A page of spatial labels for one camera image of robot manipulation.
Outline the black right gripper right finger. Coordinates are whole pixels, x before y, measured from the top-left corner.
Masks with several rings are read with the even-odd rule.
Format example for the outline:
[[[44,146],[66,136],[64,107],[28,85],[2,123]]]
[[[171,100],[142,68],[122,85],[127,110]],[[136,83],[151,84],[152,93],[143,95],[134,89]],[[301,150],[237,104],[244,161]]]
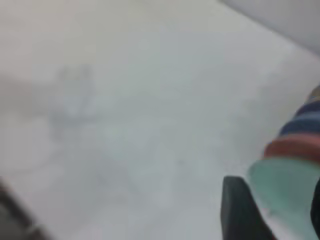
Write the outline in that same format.
[[[310,210],[310,218],[311,218],[311,223],[314,228],[314,231],[320,239],[320,181],[318,180],[314,194],[313,194],[313,199],[311,203],[311,210]]]

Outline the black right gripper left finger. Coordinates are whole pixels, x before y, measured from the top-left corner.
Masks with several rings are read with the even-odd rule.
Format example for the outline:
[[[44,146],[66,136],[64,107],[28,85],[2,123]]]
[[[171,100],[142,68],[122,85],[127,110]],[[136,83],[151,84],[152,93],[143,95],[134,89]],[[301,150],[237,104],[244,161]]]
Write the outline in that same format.
[[[225,176],[222,183],[220,222],[224,240],[274,240],[242,177]]]

